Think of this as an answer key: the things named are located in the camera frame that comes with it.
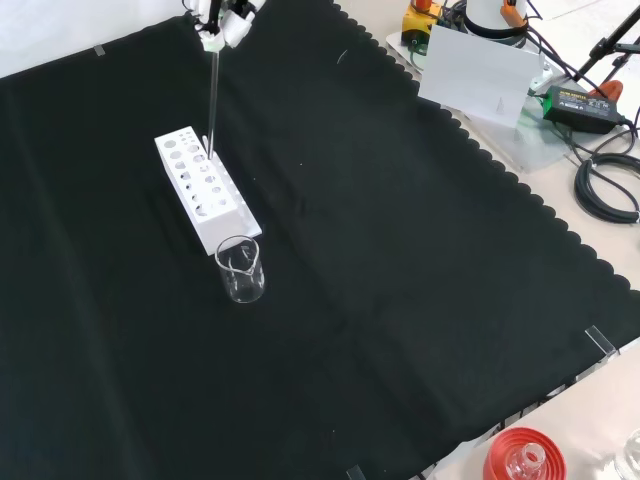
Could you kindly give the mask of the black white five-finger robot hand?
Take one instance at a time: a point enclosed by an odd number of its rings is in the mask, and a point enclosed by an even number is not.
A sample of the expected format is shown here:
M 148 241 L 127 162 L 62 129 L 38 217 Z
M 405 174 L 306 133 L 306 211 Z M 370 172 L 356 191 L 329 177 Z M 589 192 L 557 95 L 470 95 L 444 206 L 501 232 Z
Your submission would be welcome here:
M 204 51 L 220 53 L 225 47 L 239 45 L 265 3 L 265 0 L 191 0 L 183 1 L 182 5 L 193 19 Z

